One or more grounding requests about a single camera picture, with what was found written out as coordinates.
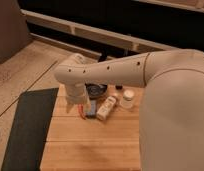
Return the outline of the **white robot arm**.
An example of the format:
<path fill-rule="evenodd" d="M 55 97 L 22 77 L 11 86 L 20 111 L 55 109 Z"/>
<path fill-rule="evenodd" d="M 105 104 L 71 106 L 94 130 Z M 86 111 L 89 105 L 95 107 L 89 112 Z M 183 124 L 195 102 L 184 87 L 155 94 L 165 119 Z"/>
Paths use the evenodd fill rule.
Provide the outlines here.
<path fill-rule="evenodd" d="M 87 83 L 142 87 L 142 171 L 204 171 L 204 52 L 178 49 L 86 64 L 73 54 L 55 69 L 67 103 L 85 104 Z"/>

